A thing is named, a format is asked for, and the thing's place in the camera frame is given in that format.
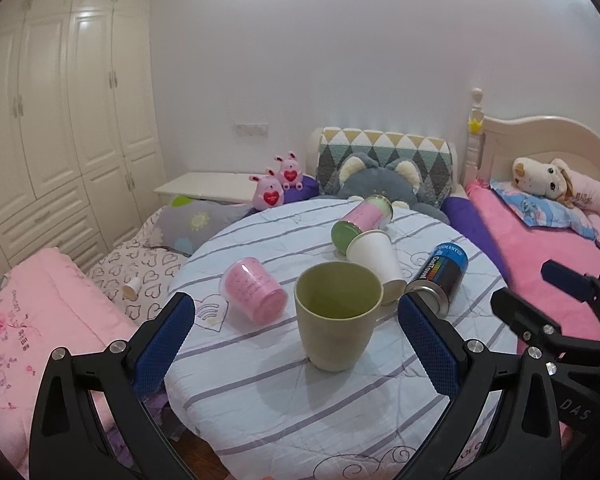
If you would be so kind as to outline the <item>green ceramic cup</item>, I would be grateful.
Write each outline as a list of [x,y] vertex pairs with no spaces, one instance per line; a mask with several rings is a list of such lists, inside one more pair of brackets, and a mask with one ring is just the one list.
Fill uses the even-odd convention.
[[294,303],[309,361],[329,373],[354,367],[370,342],[382,296],[378,277],[356,263],[329,261],[303,271]]

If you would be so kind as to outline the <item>pink plastic cup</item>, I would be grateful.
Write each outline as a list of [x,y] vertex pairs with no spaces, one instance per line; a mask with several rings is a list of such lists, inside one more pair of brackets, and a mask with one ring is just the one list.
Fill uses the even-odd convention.
[[253,257],[229,266],[222,275],[219,291],[230,307],[257,326],[276,321],[288,301],[283,286]]

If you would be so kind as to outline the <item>pink blanket on bed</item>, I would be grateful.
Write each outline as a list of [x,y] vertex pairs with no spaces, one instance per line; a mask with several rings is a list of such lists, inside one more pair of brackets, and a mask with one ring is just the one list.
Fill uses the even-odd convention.
[[580,274],[600,275],[600,249],[570,229],[530,228],[486,182],[473,180],[467,195],[503,258],[509,288],[562,326],[567,336],[600,340],[600,322],[581,304],[541,276],[542,264],[554,260]]

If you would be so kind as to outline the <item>blue cartoon pillow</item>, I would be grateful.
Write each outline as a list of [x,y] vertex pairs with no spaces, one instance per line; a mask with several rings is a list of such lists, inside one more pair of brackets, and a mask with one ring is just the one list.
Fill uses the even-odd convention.
[[572,209],[518,190],[512,182],[490,181],[490,189],[529,228],[570,230],[587,240],[594,240],[600,248],[600,216],[594,212]]

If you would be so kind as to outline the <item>black blue spray can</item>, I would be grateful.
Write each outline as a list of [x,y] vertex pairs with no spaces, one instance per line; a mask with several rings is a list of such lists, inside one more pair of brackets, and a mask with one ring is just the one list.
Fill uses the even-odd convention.
[[408,283],[407,294],[417,294],[438,318],[445,318],[468,268],[468,255],[460,245],[439,244]]

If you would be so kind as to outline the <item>pink quilt left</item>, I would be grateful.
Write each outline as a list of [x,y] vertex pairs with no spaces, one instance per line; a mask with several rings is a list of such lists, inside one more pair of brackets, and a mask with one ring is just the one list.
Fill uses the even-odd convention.
[[66,255],[45,248],[10,270],[0,291],[0,449],[29,474],[33,411],[52,351],[101,352],[136,325]]

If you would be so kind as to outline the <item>small white paper roll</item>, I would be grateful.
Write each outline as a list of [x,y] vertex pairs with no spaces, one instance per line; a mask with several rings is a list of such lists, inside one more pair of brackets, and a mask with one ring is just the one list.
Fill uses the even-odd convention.
[[125,300],[136,301],[143,282],[139,276],[134,276],[122,286],[122,297]]

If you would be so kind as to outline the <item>cream bed headboard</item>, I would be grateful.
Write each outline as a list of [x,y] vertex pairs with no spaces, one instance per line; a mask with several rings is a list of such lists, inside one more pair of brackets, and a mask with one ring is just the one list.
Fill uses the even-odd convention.
[[600,181],[600,137],[588,126],[559,116],[498,119],[484,114],[483,92],[471,90],[464,168],[457,180],[505,181],[518,157],[538,162],[564,160],[569,167]]

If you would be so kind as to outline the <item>triangle pattern cushion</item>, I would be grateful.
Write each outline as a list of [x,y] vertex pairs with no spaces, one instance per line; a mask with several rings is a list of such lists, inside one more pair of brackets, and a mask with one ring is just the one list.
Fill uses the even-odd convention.
[[381,167],[398,159],[409,160],[422,177],[418,196],[432,206],[441,206],[455,190],[455,151],[443,139],[339,127],[325,127],[318,133],[314,178],[323,194],[337,193],[339,169],[351,155],[366,155]]

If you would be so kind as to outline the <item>grey flower pillow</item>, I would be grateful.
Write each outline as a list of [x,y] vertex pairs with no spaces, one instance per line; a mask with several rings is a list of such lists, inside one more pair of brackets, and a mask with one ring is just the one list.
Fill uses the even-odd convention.
[[212,200],[174,198],[157,217],[145,242],[190,257],[207,240],[245,217],[248,204],[220,204]]

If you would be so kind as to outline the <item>grey bear plush cushion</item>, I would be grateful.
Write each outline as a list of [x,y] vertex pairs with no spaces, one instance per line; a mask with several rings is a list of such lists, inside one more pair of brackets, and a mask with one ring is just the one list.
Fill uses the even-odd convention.
[[424,203],[418,196],[422,187],[419,169],[405,158],[398,158],[381,167],[365,154],[353,154],[338,171],[338,198],[365,200],[370,196],[384,196],[393,208],[411,209],[449,224],[444,212]]

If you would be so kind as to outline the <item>cream wardrobe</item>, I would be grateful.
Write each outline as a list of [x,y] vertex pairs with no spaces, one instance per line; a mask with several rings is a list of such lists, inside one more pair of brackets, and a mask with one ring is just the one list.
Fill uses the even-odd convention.
[[159,207],[150,4],[0,0],[0,275],[44,247],[88,269]]

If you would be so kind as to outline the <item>white bedside table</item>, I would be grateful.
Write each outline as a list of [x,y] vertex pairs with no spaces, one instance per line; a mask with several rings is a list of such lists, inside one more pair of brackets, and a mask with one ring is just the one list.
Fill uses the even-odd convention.
[[250,203],[256,184],[249,174],[189,172],[155,188],[161,196],[187,196],[220,203]]

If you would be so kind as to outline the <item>rear pink plush bunny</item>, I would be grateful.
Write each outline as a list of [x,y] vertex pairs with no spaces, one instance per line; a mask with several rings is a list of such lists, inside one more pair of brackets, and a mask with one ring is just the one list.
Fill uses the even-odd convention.
[[276,178],[279,180],[284,190],[295,186],[300,190],[302,188],[302,168],[294,152],[289,152],[285,157],[275,156],[274,159],[279,163]]

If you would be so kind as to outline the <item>pink plush bunny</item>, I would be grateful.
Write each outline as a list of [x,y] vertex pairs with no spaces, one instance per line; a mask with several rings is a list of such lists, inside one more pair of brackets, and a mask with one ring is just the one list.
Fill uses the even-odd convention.
[[276,178],[279,180],[284,190],[295,186],[300,190],[302,188],[302,168],[294,152],[289,152],[285,157],[275,156],[274,159],[279,163]]
[[276,177],[276,173],[268,168],[260,176],[250,176],[249,180],[256,184],[252,196],[252,206],[257,211],[282,206],[284,203],[284,189]]

